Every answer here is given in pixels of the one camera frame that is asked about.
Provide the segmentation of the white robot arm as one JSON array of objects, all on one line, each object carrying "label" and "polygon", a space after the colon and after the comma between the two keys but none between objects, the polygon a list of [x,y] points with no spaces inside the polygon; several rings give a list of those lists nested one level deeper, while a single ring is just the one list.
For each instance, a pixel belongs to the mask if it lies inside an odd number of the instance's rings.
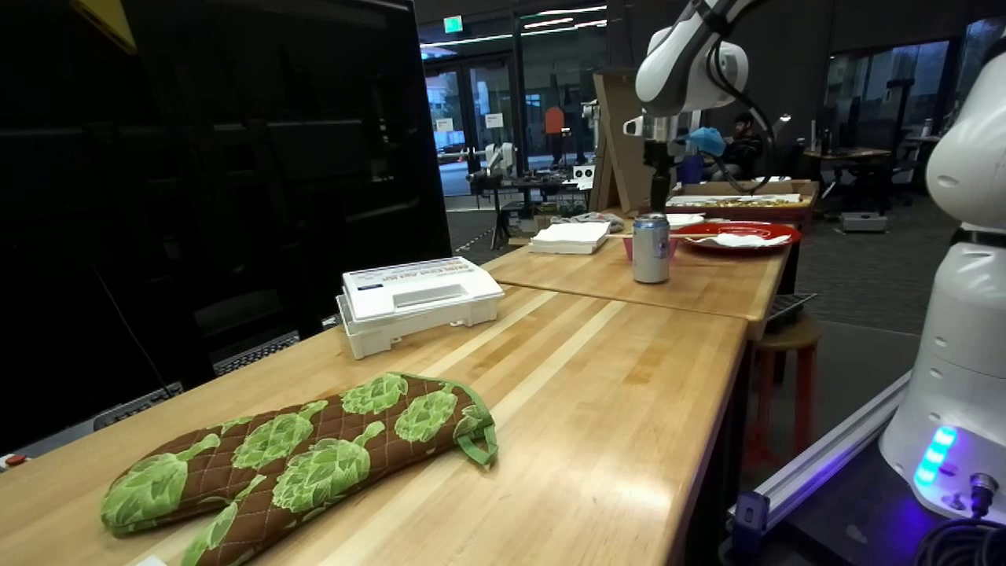
[{"label": "white robot arm", "polygon": [[625,136],[656,145],[648,204],[660,212],[670,199],[670,141],[683,114],[749,105],[749,53],[731,30],[757,0],[686,0],[680,20],[649,35],[636,71],[630,90],[641,107],[623,122]]}]

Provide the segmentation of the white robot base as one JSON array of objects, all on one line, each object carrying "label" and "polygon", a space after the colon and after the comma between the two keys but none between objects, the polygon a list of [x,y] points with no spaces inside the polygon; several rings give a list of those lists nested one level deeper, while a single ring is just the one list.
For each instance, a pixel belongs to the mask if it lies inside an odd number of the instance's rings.
[{"label": "white robot base", "polygon": [[907,390],[879,456],[921,508],[1006,521],[1006,53],[993,53],[926,158],[951,241],[933,273]]}]

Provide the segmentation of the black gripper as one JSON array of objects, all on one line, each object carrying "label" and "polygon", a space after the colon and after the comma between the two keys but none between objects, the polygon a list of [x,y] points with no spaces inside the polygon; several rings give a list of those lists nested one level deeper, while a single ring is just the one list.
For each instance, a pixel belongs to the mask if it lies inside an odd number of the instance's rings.
[{"label": "black gripper", "polygon": [[645,119],[645,163],[649,167],[649,209],[664,212],[673,185],[670,119]]}]

